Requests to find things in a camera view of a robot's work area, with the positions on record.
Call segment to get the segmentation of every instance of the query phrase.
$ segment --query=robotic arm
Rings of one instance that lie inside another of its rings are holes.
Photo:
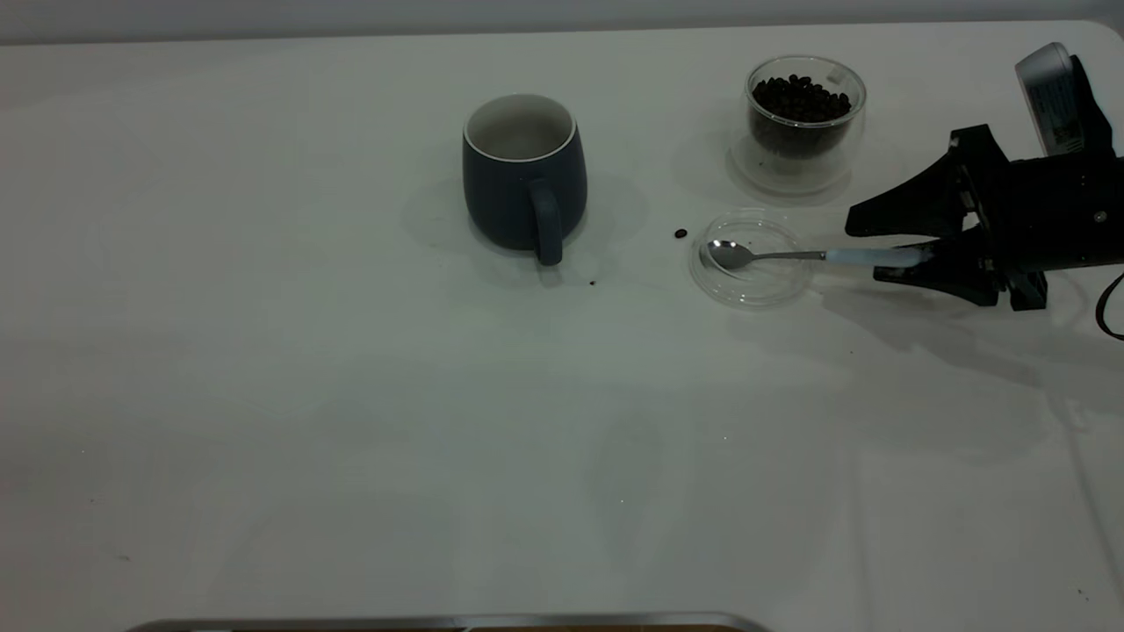
[[[1064,52],[1053,44],[1035,55],[1058,49]],[[1124,159],[1113,151],[1112,127],[1077,57],[1069,58],[1070,69],[1067,97],[1076,123],[1043,128],[1049,117],[1035,108],[1033,88],[1027,88],[1043,144],[1055,155],[1012,162],[988,126],[957,129],[935,164],[851,207],[849,235],[936,237],[913,246],[932,252],[928,261],[915,268],[876,268],[874,279],[943,291],[980,306],[996,305],[999,292],[1009,290],[1014,309],[1042,309],[1049,290],[1045,271],[1124,263]],[[969,214],[978,222],[964,228]],[[1102,297],[1099,313],[1107,298]],[[1098,323],[1117,336],[1099,315]]]

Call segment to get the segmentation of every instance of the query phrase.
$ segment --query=mug handle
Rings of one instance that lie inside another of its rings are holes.
[[[527,183],[531,190],[531,204],[535,207],[535,224],[538,226],[538,240],[535,254],[538,263],[556,265],[562,261],[562,222],[559,218],[559,201],[551,191],[550,183],[542,178]]]

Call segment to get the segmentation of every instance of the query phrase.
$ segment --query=spoon handle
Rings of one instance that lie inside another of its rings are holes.
[[[918,249],[840,249],[824,253],[824,260],[831,263],[885,268],[913,268],[930,256],[930,253]]]
[[[754,254],[753,261],[761,259],[814,259],[816,261],[824,261],[827,259],[827,254],[831,251],[822,250],[809,250],[804,252],[769,252],[765,254]]]

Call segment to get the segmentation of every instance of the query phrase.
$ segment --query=clear plastic lid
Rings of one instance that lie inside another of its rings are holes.
[[[770,259],[727,270],[710,254],[714,241],[734,242],[754,254],[801,250],[796,235],[779,223],[783,218],[747,208],[711,222],[691,244],[689,263],[695,282],[710,298],[743,309],[772,307],[796,298],[812,279],[813,262]]]

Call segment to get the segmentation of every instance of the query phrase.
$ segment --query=glass bowl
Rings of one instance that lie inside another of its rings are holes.
[[[774,115],[753,96],[762,81],[809,78],[834,94],[846,94],[851,109],[819,123]],[[742,173],[762,189],[781,193],[814,193],[851,170],[867,118],[867,87],[847,66],[810,56],[773,57],[759,65],[742,90],[741,120],[735,124],[731,152]]]
[[[782,216],[760,208],[722,215],[710,223],[689,251],[691,278],[710,298],[742,309],[760,309],[796,298],[812,279],[813,262],[770,259],[738,270],[727,270],[710,255],[713,241],[731,241],[755,254],[798,251],[799,241],[776,222]]]

